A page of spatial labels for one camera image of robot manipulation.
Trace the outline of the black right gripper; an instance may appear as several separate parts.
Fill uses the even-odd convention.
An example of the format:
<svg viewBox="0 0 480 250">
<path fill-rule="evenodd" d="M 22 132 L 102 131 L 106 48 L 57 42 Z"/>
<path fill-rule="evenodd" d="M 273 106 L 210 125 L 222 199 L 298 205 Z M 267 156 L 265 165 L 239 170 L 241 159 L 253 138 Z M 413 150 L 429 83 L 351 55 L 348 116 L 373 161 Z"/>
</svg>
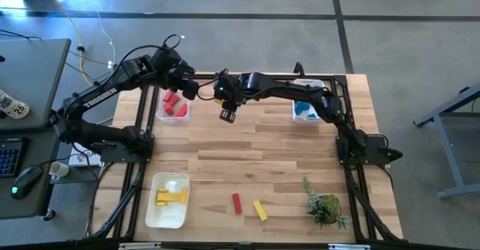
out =
<svg viewBox="0 0 480 250">
<path fill-rule="evenodd" d="M 214 98 L 223 100 L 223 108 L 219 118 L 228 123 L 236 120 L 237 106 L 246 103 L 246 99 L 239 90 L 239 80 L 229 74 L 218 74 L 214 82 Z"/>
</svg>

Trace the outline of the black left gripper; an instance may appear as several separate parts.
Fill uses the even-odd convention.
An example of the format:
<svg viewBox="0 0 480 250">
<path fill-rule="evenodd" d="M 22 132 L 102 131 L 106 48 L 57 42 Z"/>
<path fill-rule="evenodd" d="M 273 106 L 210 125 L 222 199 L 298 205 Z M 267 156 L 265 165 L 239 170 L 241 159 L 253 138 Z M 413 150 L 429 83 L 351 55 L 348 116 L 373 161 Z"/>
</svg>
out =
<svg viewBox="0 0 480 250">
<path fill-rule="evenodd" d="M 182 95 L 188 100 L 194 100 L 199 91 L 199 83 L 185 80 L 186 75 L 194 75 L 191 67 L 175 50 L 158 49 L 151 58 L 154 68 L 152 84 L 162 89 L 182 89 Z"/>
</svg>

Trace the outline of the blue arch block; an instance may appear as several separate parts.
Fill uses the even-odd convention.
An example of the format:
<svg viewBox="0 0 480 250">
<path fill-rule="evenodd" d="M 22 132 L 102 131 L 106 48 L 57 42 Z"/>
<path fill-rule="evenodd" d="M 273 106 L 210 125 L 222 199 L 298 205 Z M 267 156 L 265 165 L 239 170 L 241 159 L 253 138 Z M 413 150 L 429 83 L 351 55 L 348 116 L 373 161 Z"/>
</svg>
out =
<svg viewBox="0 0 480 250">
<path fill-rule="evenodd" d="M 303 101 L 294 101 L 293 102 L 294 113 L 297 116 L 300 116 L 304 111 L 309 111 L 310 105 L 307 102 Z"/>
</svg>

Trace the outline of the clear plastic bin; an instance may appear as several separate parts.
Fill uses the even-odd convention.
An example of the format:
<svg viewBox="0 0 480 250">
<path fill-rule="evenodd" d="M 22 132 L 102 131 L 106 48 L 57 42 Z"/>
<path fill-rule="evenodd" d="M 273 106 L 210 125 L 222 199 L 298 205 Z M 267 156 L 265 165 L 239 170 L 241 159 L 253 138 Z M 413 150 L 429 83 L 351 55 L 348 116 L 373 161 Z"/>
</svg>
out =
<svg viewBox="0 0 480 250">
<path fill-rule="evenodd" d="M 191 101 L 184 98 L 180 92 L 175 92 L 180 97 L 180 101 L 175 106 L 173 106 L 175 114 L 173 116 L 168 116 L 164 112 L 164 96 L 167 93 L 167 91 L 170 91 L 170 90 L 165 90 L 165 89 L 160 89 L 159 90 L 156 117 L 159 120 L 161 120 L 163 123 L 167 123 L 167 124 L 184 124 L 184 123 L 189 122 L 190 121 L 190 111 L 191 111 Z M 176 114 L 183 104 L 188 104 L 187 115 L 183 118 L 177 118 Z"/>
</svg>

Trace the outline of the white plastic tray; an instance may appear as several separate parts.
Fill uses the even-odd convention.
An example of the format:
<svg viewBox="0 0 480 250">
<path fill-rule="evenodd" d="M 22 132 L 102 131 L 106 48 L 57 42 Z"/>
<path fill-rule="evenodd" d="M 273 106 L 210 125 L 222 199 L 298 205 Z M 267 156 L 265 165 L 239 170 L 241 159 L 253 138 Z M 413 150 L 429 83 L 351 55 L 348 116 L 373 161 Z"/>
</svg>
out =
<svg viewBox="0 0 480 250">
<path fill-rule="evenodd" d="M 168 202 L 165 206 L 156 204 L 157 190 L 165 188 L 169 193 L 181 193 L 188 188 L 187 203 Z M 151 181 L 145 224 L 153 228 L 179 229 L 186 222 L 191 193 L 190 178 L 186 173 L 156 173 Z"/>
</svg>

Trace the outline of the white printed box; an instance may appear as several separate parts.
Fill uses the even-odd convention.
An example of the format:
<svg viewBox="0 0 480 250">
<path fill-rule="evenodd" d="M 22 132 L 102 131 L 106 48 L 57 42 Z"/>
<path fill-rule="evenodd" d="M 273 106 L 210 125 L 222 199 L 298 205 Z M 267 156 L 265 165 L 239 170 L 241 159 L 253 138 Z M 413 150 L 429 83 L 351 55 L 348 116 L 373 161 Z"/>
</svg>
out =
<svg viewBox="0 0 480 250">
<path fill-rule="evenodd" d="M 88 156 L 88 160 L 86 157 L 79 153 L 72 151 L 72 155 L 69 157 L 68 165 L 71 167 L 88 167 L 90 166 L 101 166 L 101 157 L 98 154 L 95 154 L 89 150 L 84 151 L 84 153 Z"/>
</svg>

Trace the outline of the green potted plant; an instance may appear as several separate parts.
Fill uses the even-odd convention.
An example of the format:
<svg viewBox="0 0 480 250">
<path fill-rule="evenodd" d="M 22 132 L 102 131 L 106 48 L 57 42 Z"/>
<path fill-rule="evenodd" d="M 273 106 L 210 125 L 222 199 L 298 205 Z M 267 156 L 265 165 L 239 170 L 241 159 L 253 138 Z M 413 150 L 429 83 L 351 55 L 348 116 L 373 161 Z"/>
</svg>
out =
<svg viewBox="0 0 480 250">
<path fill-rule="evenodd" d="M 302 178 L 302 182 L 308 195 L 307 213 L 313 217 L 314 224 L 318 225 L 320 229 L 337 224 L 339 230 L 346 230 L 352 221 L 348 215 L 342 214 L 338 197 L 333 194 L 319 194 L 306 176 Z"/>
</svg>

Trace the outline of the small white cup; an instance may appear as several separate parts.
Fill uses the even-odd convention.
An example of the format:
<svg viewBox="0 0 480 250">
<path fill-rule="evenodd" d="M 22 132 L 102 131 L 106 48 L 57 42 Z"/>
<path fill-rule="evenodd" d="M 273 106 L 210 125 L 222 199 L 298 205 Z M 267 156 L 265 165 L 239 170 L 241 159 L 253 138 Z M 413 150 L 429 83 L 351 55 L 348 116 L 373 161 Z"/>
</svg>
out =
<svg viewBox="0 0 480 250">
<path fill-rule="evenodd" d="M 51 163 L 49 167 L 49 175 L 51 179 L 54 181 L 58 181 L 59 179 L 67 176 L 69 173 L 69 166 L 63 164 L 59 161 L 54 161 Z"/>
</svg>

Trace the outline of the grey desk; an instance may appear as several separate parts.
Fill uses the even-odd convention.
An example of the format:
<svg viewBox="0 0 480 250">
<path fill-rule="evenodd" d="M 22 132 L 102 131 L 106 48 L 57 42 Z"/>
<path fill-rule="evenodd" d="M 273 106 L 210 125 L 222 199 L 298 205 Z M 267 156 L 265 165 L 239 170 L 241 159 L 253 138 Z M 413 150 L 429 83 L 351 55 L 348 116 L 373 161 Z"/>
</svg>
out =
<svg viewBox="0 0 480 250">
<path fill-rule="evenodd" d="M 14 176 L 0 174 L 0 220 L 48 214 L 52 192 L 47 162 L 57 154 L 59 140 L 48 118 L 65 66 L 71 40 L 0 41 L 0 90 L 29 106 L 23 119 L 0 119 L 0 151 L 18 149 Z M 12 197 L 17 176 L 41 164 L 42 174 L 23 199 Z"/>
</svg>

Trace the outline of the black computer mouse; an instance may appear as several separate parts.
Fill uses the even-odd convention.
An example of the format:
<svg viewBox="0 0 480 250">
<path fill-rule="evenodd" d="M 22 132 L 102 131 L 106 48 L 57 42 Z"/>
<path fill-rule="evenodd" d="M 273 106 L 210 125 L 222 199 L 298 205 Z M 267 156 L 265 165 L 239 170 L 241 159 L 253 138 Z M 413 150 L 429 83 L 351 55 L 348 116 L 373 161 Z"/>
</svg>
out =
<svg viewBox="0 0 480 250">
<path fill-rule="evenodd" d="M 15 200 L 22 200 L 33 189 L 35 183 L 41 178 L 43 170 L 40 166 L 32 165 L 24 169 L 15 179 L 11 197 Z"/>
</svg>

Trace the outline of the black keyboard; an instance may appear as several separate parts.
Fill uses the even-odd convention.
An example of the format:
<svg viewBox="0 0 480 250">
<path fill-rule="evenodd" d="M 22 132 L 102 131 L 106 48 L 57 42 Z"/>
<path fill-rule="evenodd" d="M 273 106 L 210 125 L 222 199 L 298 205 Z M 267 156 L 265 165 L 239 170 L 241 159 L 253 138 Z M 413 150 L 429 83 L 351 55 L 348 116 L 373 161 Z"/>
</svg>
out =
<svg viewBox="0 0 480 250">
<path fill-rule="evenodd" d="M 25 138 L 0 139 L 0 178 L 17 176 L 23 160 L 25 141 Z"/>
</svg>

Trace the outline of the silver frame bracket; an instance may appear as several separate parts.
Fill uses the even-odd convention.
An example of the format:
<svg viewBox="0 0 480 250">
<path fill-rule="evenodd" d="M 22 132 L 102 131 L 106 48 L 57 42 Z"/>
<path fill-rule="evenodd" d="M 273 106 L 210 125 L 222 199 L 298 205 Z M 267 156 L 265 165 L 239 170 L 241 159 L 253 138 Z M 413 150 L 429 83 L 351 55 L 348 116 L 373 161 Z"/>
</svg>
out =
<svg viewBox="0 0 480 250">
<path fill-rule="evenodd" d="M 371 250 L 371 247 L 369 245 L 332 243 L 328 245 L 328 250 Z"/>
<path fill-rule="evenodd" d="M 118 245 L 118 250 L 158 250 L 161 249 L 159 242 L 126 242 Z"/>
</svg>

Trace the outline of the blue-grey table frame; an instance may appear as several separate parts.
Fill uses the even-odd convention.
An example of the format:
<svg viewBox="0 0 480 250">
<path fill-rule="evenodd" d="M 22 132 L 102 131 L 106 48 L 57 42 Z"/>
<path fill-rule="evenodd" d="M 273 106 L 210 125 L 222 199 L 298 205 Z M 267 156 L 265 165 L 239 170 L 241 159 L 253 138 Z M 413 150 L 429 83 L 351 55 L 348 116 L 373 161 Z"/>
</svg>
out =
<svg viewBox="0 0 480 250">
<path fill-rule="evenodd" d="M 480 164 L 480 112 L 460 112 L 459 109 L 480 103 L 480 82 L 459 91 L 451 100 L 415 119 L 421 128 L 429 122 L 439 135 L 455 186 L 436 193 L 440 199 L 465 194 L 480 194 L 480 182 L 467 184 L 462 177 L 458 159 Z"/>
</svg>

